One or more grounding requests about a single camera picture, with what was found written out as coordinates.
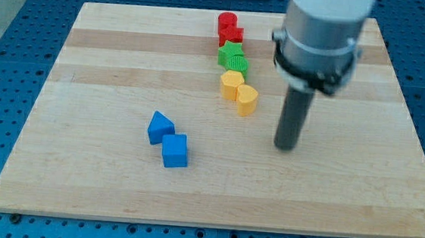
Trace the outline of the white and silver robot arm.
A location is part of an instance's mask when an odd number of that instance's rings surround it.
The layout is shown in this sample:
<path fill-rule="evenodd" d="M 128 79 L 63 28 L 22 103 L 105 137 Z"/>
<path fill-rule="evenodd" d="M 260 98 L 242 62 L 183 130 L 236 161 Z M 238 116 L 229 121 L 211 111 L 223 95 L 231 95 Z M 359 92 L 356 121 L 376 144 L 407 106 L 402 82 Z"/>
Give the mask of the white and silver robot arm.
<path fill-rule="evenodd" d="M 351 79 L 365 19 L 375 0 L 289 0 L 271 34 L 274 66 L 299 92 L 332 96 Z"/>

